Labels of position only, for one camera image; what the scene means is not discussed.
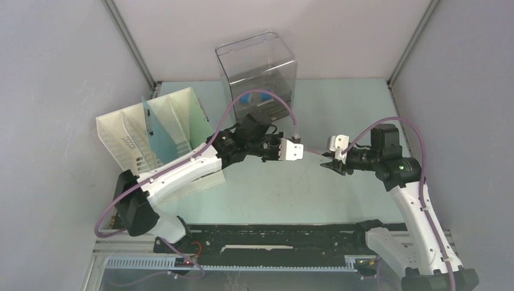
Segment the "pink clipboard sheet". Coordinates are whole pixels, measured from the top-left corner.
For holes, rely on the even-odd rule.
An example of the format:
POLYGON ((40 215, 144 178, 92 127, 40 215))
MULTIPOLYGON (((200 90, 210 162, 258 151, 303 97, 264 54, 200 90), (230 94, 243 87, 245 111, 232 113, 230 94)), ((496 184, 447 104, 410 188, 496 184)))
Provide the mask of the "pink clipboard sheet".
POLYGON ((307 147, 304 148, 304 151, 312 153, 314 155, 319 155, 319 156, 324 156, 324 157, 331 157, 331 155, 332 155, 330 152, 322 152, 322 151, 307 148, 307 147))

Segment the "blue eraser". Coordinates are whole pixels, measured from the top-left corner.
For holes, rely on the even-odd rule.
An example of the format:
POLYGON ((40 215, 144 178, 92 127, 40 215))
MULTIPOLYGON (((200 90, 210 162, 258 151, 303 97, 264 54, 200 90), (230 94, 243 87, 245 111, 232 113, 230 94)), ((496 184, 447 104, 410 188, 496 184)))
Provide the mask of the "blue eraser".
POLYGON ((247 93, 239 98, 239 102, 243 105, 249 105, 252 100, 252 93, 247 93))
POLYGON ((270 94, 261 92, 261 102, 267 102, 272 99, 273 97, 270 94))

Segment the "green clipboard sheet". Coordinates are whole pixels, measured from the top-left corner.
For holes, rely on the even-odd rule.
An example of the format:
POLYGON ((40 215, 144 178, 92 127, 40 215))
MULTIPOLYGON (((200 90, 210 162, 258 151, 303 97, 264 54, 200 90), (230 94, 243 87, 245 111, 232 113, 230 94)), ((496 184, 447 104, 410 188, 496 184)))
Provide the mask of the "green clipboard sheet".
POLYGON ((189 122, 189 140, 191 147, 195 149, 213 135, 213 130, 201 103, 194 96, 190 98, 189 122))

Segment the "clear plastic drawer box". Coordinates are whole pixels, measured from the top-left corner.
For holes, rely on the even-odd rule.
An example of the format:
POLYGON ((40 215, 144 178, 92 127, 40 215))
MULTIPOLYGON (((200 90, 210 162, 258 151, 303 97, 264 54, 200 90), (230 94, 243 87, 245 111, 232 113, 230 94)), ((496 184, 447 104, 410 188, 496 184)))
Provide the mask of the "clear plastic drawer box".
POLYGON ((289 111, 274 98, 261 102, 261 92, 278 95, 292 107, 298 64, 296 57, 279 34, 268 30, 215 48, 222 86, 228 102, 252 93, 249 105, 239 100, 233 106, 235 120, 251 112, 262 112, 272 120, 284 118, 289 111))

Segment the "blue clipboard sheet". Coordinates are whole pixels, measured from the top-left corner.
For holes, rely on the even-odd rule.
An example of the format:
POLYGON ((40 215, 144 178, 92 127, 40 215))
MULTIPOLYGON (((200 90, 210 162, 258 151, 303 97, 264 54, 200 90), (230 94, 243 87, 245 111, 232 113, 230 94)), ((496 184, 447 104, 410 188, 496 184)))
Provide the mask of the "blue clipboard sheet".
POLYGON ((175 141, 169 135, 168 131, 166 131, 162 122, 159 120, 157 114, 151 108, 148 100, 142 96, 141 97, 144 118, 145 118, 145 109, 150 109, 151 111, 151 119, 152 119, 152 127, 153 127, 153 136, 147 134, 149 140, 149 146, 156 155, 156 157, 163 163, 167 164, 174 161, 179 157, 178 148, 176 146, 175 141))

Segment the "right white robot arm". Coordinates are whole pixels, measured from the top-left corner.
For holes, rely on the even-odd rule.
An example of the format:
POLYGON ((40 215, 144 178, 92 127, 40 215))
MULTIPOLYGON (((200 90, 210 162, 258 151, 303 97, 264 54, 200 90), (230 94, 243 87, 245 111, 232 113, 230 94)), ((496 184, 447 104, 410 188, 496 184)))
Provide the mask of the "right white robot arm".
POLYGON ((464 268, 435 215, 420 163, 405 157, 399 130, 379 124, 370 131, 370 145, 351 146, 346 135, 328 139, 322 166, 340 175, 370 171, 383 183, 399 208, 412 247, 403 246, 380 221, 364 221, 354 234, 359 253, 375 252, 401 280, 402 290, 473 290, 479 284, 475 270, 464 268))

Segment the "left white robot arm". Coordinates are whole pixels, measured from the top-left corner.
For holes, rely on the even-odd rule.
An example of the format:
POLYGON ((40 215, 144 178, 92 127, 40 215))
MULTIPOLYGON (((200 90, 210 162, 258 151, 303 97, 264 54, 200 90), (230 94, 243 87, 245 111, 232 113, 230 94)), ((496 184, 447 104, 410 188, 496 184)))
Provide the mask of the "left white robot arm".
POLYGON ((301 157, 295 151, 302 147, 282 132, 269 133, 272 126, 269 118, 251 113, 232 127, 216 131, 177 161, 140 175, 131 170, 121 173, 113 202, 124 230, 133 237, 152 234, 166 240, 176 252, 187 251, 192 244, 188 225, 180 216, 159 214, 158 204, 192 181, 242 162, 247 156, 264 162, 301 157))

